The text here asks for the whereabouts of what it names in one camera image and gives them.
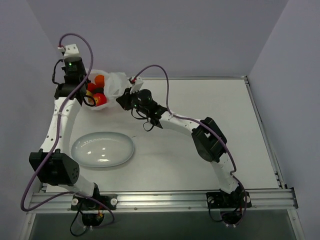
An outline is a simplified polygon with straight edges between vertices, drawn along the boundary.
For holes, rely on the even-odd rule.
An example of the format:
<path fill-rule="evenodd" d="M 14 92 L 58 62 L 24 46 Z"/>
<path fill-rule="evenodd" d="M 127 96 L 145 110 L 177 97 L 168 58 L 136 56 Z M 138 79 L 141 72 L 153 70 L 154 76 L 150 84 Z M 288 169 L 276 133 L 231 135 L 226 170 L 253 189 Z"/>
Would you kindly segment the white plastic bag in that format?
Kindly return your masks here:
<path fill-rule="evenodd" d="M 95 88 L 99 88 L 95 84 L 95 77 L 97 75 L 103 75 L 104 76 L 104 95 L 107 98 L 107 103 L 96 106 L 95 100 L 94 100 L 94 106 L 87 106 L 88 109 L 91 110 L 102 110 L 104 108 L 110 108 L 114 107 L 117 102 L 116 98 L 122 96 L 125 92 L 125 89 L 129 87 L 130 82 L 128 81 L 127 75 L 124 72 L 105 72 L 103 70 L 96 70 L 92 69 L 88 80 L 90 82 L 87 85 L 87 91 L 92 94 L 93 97 L 93 90 Z"/>

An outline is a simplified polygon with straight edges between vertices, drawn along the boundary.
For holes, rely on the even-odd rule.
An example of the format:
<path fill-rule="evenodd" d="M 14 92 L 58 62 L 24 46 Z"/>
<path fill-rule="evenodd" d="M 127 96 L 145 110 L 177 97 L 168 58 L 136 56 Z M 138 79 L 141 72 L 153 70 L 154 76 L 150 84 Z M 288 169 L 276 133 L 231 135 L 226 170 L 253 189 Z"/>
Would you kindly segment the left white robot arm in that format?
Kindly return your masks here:
<path fill-rule="evenodd" d="M 70 157 L 70 139 L 76 117 L 84 102 L 87 74 L 82 58 L 69 56 L 64 60 L 64 82 L 54 93 L 54 110 L 47 136 L 37 152 L 29 155 L 34 179 L 58 186 L 83 197 L 90 210 L 100 206 L 101 197 L 95 193 L 96 184 L 80 174 L 79 164 Z"/>

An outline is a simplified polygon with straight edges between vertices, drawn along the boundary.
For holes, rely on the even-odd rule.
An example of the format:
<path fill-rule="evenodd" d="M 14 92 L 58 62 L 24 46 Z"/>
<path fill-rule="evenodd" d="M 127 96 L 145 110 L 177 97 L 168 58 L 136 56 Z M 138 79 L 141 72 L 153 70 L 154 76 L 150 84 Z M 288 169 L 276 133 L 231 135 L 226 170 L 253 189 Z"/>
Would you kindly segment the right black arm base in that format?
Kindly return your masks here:
<path fill-rule="evenodd" d="M 225 192 L 207 192 L 206 203 L 208 215 L 215 223 L 224 223 L 227 227 L 235 228 L 242 221 L 247 209 L 252 207 L 252 201 L 248 192 L 241 190 L 227 194 Z M 219 219 L 215 219 L 212 210 L 220 210 Z"/>

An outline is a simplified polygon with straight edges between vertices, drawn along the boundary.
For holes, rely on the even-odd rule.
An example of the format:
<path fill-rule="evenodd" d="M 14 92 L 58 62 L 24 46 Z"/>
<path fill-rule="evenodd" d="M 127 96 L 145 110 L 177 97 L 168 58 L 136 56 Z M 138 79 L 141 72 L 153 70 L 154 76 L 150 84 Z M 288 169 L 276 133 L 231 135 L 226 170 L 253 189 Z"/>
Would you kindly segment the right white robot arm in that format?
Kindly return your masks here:
<path fill-rule="evenodd" d="M 244 186 L 234 175 L 237 167 L 227 147 L 227 138 L 212 118 L 196 120 L 174 114 L 169 107 L 154 101 L 148 89 L 131 93 L 131 89 L 127 88 L 116 101 L 126 111 L 136 110 L 144 114 L 154 127 L 191 137 L 199 156 L 213 167 L 225 205 L 232 207 L 240 201 L 240 197 L 247 198 Z"/>

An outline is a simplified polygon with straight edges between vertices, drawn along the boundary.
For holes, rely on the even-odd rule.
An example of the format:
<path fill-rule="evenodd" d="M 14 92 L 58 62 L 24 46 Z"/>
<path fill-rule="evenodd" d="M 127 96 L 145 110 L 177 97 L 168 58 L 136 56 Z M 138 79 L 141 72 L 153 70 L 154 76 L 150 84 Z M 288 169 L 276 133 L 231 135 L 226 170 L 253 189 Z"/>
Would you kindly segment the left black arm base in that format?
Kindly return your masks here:
<path fill-rule="evenodd" d="M 100 195 L 96 200 L 74 195 L 70 209 L 79 212 L 84 226 L 102 228 L 115 222 L 113 211 L 117 209 L 117 204 L 116 194 Z"/>

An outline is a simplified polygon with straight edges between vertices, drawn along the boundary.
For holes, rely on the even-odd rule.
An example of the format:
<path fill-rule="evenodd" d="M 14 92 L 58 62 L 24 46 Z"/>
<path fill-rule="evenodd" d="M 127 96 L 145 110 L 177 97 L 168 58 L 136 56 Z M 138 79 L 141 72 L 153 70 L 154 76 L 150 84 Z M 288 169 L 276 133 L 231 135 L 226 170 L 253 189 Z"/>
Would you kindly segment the dark fake fruit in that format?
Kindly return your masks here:
<path fill-rule="evenodd" d="M 93 94 L 104 94 L 104 88 L 103 87 L 97 87 L 93 90 Z"/>

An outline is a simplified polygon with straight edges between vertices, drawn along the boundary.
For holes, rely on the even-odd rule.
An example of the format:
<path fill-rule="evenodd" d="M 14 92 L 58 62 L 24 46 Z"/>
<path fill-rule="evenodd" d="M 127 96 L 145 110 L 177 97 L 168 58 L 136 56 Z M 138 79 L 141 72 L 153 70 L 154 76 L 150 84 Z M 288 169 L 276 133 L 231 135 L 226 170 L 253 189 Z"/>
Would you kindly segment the red fake apple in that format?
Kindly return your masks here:
<path fill-rule="evenodd" d="M 93 95 L 93 99 L 95 101 L 95 106 L 96 107 L 104 105 L 104 104 L 106 104 L 108 102 L 107 97 L 103 93 L 95 93 Z"/>

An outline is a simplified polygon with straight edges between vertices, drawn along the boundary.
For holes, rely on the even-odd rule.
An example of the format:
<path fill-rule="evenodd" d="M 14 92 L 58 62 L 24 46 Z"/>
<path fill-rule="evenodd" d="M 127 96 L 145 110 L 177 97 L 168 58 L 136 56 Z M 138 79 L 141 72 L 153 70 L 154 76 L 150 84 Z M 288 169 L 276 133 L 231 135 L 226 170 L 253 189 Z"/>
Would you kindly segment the orange fake fruit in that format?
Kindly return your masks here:
<path fill-rule="evenodd" d="M 105 76 L 101 74 L 97 75 L 94 78 L 94 82 L 98 87 L 103 88 L 105 86 Z"/>

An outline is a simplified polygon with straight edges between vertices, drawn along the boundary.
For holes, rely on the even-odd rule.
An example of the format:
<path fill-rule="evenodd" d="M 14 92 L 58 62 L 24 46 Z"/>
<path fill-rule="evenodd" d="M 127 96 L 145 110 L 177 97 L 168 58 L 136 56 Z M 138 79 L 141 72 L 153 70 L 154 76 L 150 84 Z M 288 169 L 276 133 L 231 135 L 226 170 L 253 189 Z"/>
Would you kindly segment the white oval plate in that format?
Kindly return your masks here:
<path fill-rule="evenodd" d="M 78 138 L 71 147 L 72 158 L 88 168 L 110 168 L 126 163 L 134 154 L 133 140 L 119 132 L 93 132 Z"/>

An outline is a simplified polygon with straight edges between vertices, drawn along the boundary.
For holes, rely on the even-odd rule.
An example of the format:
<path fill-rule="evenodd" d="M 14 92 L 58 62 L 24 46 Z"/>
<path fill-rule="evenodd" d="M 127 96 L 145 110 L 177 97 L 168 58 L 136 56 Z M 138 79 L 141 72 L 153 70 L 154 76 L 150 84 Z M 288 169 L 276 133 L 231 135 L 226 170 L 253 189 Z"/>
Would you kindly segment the aluminium mounting rail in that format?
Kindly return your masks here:
<path fill-rule="evenodd" d="M 116 192 L 114 213 L 206 212 L 207 191 Z M 292 210 L 298 208 L 293 189 L 254 189 L 248 192 L 253 210 Z M 32 213 L 71 213 L 73 196 L 64 194 L 32 210 Z"/>

